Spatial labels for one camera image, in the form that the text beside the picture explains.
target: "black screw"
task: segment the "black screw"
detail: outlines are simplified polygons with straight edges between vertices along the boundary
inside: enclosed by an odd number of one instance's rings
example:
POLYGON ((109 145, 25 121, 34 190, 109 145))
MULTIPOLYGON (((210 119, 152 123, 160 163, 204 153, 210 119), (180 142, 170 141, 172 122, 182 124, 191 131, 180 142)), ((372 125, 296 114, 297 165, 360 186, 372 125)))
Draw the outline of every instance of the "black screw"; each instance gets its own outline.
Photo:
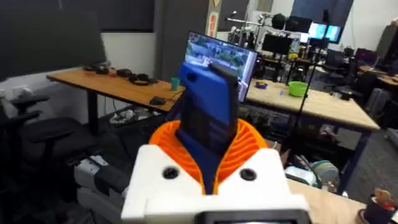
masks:
POLYGON ((180 171, 178 171, 178 169, 175 167, 166 167, 163 170, 163 177, 167 180, 175 179, 176 177, 178 177, 179 174, 180 171))
POLYGON ((240 174, 241 174, 242 179, 247 180, 247 181, 253 181, 257 177, 256 172, 252 169, 242 169, 240 171, 240 174))

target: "table surface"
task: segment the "table surface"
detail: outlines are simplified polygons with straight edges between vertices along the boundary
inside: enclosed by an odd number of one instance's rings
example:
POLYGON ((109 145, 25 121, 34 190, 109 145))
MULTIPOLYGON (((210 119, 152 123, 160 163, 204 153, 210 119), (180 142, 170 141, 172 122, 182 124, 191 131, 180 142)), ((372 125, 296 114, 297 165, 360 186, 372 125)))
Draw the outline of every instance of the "table surface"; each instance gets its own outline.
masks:
POLYGON ((380 75, 378 77, 378 79, 383 81, 384 83, 387 83, 388 85, 392 85, 392 86, 398 86, 398 80, 396 79, 396 77, 398 77, 398 75, 395 75, 395 78, 393 78, 393 77, 390 77, 389 75, 387 75, 387 72, 383 72, 378 69, 371 69, 371 67, 367 66, 367 65, 360 66, 359 69, 363 72, 376 73, 376 74, 380 75))
MULTIPOLYGON (((355 224, 356 212, 365 204, 316 189, 294 180, 287 180, 293 194, 304 195, 310 206, 310 217, 314 224, 355 224)), ((398 213, 393 220, 398 222, 398 213)))
POLYGON ((180 86, 178 91, 171 91, 171 83, 159 81, 153 85, 138 86, 133 85, 127 79, 121 77, 111 77, 109 75, 87 74, 83 70, 73 70, 69 72, 60 72, 47 77, 50 80, 72 85, 85 90, 93 90, 100 95, 116 98, 122 101, 137 103, 149 108, 169 111, 184 90, 180 86), (166 104, 154 106, 150 105, 150 100, 158 96, 169 99, 166 104))
MULTIPOLYGON (((268 84, 267 88, 262 90, 255 87, 257 81, 253 79, 250 83, 246 97, 248 101, 293 112, 299 111, 303 98, 290 96, 289 88, 285 84, 262 80, 268 84)), ((380 129, 353 99, 345 101, 321 91, 308 91, 303 113, 372 131, 380 129)))

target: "desk leg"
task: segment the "desk leg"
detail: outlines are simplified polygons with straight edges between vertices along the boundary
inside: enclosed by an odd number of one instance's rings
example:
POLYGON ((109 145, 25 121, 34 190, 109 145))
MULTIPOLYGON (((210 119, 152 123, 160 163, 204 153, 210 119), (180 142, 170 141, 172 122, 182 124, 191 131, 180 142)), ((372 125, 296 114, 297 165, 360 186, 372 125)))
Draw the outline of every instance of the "desk leg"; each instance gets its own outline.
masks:
POLYGON ((88 110, 88 126, 90 132, 98 135, 98 102, 97 94, 93 91, 87 91, 87 110, 88 110))
POLYGON ((362 133, 356 147, 355 147, 355 153, 353 158, 349 160, 349 164, 346 167, 346 170, 344 171, 344 174, 341 178, 340 185, 337 188, 337 194, 341 195, 344 190, 346 190, 348 182, 353 175, 353 172, 355 170, 356 164, 358 163, 359 159, 361 158, 362 152, 365 150, 365 147, 368 143, 368 139, 371 135, 371 132, 365 132, 362 133))

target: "headphones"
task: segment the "headphones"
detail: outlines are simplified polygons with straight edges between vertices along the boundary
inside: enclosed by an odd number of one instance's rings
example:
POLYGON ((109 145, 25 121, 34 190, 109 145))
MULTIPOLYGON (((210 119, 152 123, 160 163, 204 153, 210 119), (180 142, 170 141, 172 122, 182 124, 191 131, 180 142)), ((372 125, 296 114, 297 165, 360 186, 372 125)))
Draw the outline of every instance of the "headphones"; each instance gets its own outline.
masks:
POLYGON ((117 74, 120 77, 127 78, 132 84, 138 86, 147 86, 158 82, 155 78, 149 78, 146 74, 134 74, 129 69, 119 69, 117 74))
POLYGON ((134 85, 147 86, 147 85, 152 84, 148 75, 143 74, 143 73, 138 74, 138 75, 132 73, 129 75, 128 79, 134 85))

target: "gray wall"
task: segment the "gray wall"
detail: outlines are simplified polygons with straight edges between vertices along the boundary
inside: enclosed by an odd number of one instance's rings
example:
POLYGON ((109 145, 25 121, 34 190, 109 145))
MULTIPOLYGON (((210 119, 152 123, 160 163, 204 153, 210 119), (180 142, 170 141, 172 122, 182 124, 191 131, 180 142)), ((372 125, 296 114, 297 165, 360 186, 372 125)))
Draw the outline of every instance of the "gray wall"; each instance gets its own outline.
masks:
POLYGON ((258 0, 257 9, 258 11, 271 12, 273 0, 258 0))
POLYGON ((156 78, 169 82, 171 77, 178 76, 187 49, 188 31, 205 33, 208 6, 209 2, 204 0, 156 0, 156 78))

